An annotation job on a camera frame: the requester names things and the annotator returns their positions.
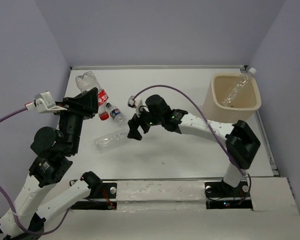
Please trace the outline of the clear white cap bottle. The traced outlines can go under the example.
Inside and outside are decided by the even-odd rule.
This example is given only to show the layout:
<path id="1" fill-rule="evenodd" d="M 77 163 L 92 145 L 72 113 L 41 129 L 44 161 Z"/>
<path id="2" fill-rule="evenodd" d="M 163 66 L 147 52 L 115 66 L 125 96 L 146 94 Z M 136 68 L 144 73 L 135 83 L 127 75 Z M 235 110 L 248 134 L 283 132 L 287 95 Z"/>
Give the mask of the clear white cap bottle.
<path id="1" fill-rule="evenodd" d="M 225 98 L 220 104 L 224 107 L 232 107 L 233 103 L 242 95 L 244 89 L 250 84 L 256 73 L 257 70 L 253 67 L 247 72 L 242 73 L 226 91 Z"/>

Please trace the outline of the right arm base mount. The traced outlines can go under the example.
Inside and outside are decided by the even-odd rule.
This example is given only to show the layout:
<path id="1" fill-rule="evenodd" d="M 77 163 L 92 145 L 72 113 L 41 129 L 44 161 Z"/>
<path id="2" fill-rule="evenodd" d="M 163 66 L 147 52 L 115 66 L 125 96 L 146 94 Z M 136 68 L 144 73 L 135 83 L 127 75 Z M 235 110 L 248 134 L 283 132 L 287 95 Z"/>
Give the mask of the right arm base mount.
<path id="1" fill-rule="evenodd" d="M 237 187 L 223 181 L 204 183 L 205 206 L 208 210 L 253 209 L 250 185 L 242 180 Z"/>

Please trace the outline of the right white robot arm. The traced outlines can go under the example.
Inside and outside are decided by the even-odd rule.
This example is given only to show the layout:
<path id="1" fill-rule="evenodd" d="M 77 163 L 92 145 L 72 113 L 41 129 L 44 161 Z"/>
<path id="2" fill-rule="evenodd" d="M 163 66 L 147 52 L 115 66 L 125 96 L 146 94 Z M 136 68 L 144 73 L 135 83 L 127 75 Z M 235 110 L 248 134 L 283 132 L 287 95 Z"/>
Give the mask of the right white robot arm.
<path id="1" fill-rule="evenodd" d="M 168 132 L 216 142 L 230 161 L 220 183 L 220 190 L 225 196 L 232 196 L 238 191 L 240 181 L 261 146 L 260 140 L 245 121 L 221 123 L 204 120 L 186 110 L 172 109 L 158 94 L 148 97 L 145 102 L 131 96 L 127 105 L 135 109 L 135 114 L 128 121 L 129 139 L 140 141 L 142 134 L 139 129 L 146 134 L 151 127 L 162 126 Z"/>

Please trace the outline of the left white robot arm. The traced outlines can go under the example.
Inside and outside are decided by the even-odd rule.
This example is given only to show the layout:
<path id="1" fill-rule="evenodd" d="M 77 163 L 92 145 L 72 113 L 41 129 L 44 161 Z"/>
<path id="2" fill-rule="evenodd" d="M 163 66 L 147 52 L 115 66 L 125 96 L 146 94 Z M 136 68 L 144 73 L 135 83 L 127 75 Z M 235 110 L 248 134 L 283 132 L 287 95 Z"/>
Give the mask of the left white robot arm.
<path id="1" fill-rule="evenodd" d="M 59 117 L 58 128 L 40 128 L 31 144 L 36 158 L 29 168 L 24 186 L 12 201 L 0 186 L 10 206 L 0 217 L 0 234 L 6 240 L 37 240 L 45 235 L 45 225 L 81 199 L 94 198 L 102 190 L 103 181 L 92 171 L 85 172 L 75 183 L 43 204 L 46 195 L 59 183 L 72 166 L 68 158 L 78 153 L 83 121 L 92 119 L 99 110 L 98 88 L 75 97 L 54 101 L 50 92 L 43 92 L 24 108 L 3 117 L 4 120 L 24 111 L 53 113 Z"/>

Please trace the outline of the crushed red label bottle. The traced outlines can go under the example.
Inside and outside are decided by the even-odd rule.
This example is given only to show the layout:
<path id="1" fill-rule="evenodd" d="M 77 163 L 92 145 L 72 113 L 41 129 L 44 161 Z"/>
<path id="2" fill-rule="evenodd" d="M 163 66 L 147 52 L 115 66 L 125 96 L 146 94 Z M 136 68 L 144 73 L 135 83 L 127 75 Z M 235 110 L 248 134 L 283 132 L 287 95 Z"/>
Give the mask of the crushed red label bottle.
<path id="1" fill-rule="evenodd" d="M 97 101 L 98 116 L 102 121 L 107 120 L 110 117 L 106 108 L 109 96 L 101 87 L 94 73 L 92 71 L 88 71 L 84 72 L 82 75 L 78 75 L 75 78 L 75 83 L 81 93 L 87 93 L 91 90 L 93 91 L 95 94 L 95 100 Z"/>

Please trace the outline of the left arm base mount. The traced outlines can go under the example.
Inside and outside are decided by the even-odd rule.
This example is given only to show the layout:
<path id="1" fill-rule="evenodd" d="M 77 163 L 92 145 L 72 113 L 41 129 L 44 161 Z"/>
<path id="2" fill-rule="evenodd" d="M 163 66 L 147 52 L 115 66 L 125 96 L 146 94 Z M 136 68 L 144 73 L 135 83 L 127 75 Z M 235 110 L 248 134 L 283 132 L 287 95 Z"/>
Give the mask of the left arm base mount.
<path id="1" fill-rule="evenodd" d="M 70 207 L 71 210 L 116 210 L 117 209 L 116 181 L 104 181 L 98 192 L 93 192 L 87 198 L 77 201 Z"/>

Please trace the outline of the black cap small bottle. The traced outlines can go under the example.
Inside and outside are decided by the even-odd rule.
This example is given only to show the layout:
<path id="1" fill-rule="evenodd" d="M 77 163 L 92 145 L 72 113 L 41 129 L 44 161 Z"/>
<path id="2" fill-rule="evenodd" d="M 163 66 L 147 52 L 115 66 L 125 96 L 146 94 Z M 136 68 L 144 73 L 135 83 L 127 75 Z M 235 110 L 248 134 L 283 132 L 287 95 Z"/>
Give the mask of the black cap small bottle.
<path id="1" fill-rule="evenodd" d="M 117 124 L 123 124 L 125 122 L 125 116 L 124 114 L 114 105 L 111 103 L 106 104 L 106 109 L 110 117 L 117 123 Z"/>

